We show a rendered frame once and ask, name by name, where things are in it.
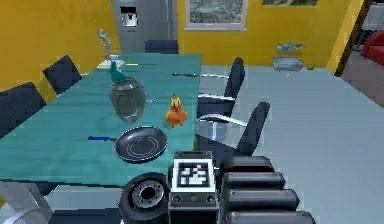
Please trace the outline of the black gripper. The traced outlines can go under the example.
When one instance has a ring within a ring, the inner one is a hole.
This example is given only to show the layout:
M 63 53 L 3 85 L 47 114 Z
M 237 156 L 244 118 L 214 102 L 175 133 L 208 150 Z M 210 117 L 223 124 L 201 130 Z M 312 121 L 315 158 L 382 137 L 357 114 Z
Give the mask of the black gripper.
M 150 172 L 129 181 L 118 204 L 123 224 L 169 224 L 166 176 Z

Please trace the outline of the black frying pan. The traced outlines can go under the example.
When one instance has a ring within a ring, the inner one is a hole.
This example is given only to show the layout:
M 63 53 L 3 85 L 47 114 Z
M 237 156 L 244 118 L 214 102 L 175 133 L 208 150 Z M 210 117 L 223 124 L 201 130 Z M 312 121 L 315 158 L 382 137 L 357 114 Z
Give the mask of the black frying pan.
M 89 140 L 112 141 L 118 157 L 133 164 L 153 161 L 163 154 L 168 144 L 166 133 L 155 126 L 138 126 L 117 138 L 89 136 Z

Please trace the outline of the orange squat bottle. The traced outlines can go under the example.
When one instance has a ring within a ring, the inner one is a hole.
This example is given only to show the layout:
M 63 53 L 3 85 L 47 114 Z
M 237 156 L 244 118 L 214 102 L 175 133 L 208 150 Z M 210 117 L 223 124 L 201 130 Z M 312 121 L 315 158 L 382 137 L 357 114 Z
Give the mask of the orange squat bottle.
M 188 114 L 182 108 L 181 100 L 175 94 L 171 97 L 170 109 L 165 114 L 165 121 L 168 122 L 172 128 L 177 125 L 182 126 L 187 119 Z

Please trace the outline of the teal dining table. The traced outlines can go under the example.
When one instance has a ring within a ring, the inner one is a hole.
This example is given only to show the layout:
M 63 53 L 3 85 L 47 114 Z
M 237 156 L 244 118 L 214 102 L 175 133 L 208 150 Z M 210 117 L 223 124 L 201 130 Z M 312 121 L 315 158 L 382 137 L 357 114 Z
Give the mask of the teal dining table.
M 64 210 L 116 207 L 123 186 L 146 172 L 167 171 L 177 151 L 193 148 L 201 58 L 182 54 L 126 54 L 125 63 L 157 66 L 122 66 L 125 75 L 137 79 L 149 99 L 138 123 L 156 126 L 168 136 L 165 152 L 144 164 L 122 161 L 112 141 L 89 136 L 118 137 L 131 124 L 117 116 L 109 100 L 108 71 L 96 69 L 55 98 L 19 127 L 0 139 L 0 195 L 14 212 L 52 204 Z M 171 97 L 181 100 L 188 117 L 174 128 L 165 121 Z M 19 224 L 47 221 L 39 213 Z

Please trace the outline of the clear glass vase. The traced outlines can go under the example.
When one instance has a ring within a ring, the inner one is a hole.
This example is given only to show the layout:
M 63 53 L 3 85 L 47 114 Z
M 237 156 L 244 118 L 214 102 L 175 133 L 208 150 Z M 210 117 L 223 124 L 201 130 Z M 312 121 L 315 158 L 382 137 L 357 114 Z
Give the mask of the clear glass vase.
M 136 79 L 127 77 L 111 85 L 110 102 L 122 120 L 135 123 L 144 113 L 146 93 Z

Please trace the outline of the teal spray bottle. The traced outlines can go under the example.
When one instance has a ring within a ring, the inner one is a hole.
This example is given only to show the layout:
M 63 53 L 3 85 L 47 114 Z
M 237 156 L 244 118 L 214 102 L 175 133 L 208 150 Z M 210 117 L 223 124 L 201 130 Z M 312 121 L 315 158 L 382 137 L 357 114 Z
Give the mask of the teal spray bottle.
M 116 67 L 115 63 L 111 64 L 110 78 L 113 82 L 117 82 L 125 78 L 124 74 Z

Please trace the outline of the white book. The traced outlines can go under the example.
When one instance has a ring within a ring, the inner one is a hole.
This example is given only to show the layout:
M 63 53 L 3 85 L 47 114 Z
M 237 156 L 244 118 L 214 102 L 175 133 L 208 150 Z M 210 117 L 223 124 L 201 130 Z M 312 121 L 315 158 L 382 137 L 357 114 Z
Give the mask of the white book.
M 112 63 L 115 63 L 117 68 L 120 68 L 121 66 L 123 66 L 125 64 L 125 62 L 123 60 L 114 60 L 114 61 L 104 60 L 102 63 L 100 63 L 97 66 L 97 68 L 98 69 L 110 69 Z

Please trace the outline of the grey fridge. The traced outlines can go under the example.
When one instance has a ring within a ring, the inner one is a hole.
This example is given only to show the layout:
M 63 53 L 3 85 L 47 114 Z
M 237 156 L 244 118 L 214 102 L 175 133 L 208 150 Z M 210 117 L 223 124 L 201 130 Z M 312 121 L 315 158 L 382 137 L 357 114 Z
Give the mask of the grey fridge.
M 144 53 L 147 41 L 177 40 L 177 0 L 111 0 L 121 51 Z

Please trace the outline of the green framed picture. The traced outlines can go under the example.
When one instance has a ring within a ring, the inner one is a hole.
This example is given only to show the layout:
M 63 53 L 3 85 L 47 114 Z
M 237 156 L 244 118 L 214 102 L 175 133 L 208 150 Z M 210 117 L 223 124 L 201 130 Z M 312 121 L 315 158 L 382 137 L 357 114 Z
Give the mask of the green framed picture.
M 262 0 L 267 6 L 316 6 L 318 0 Z

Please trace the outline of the red sofa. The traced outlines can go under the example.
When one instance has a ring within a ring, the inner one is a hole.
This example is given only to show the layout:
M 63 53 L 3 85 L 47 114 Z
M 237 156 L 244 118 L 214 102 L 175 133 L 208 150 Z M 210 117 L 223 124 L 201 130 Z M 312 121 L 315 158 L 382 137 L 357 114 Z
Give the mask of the red sofa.
M 367 39 L 360 56 L 384 66 L 384 30 L 374 32 Z

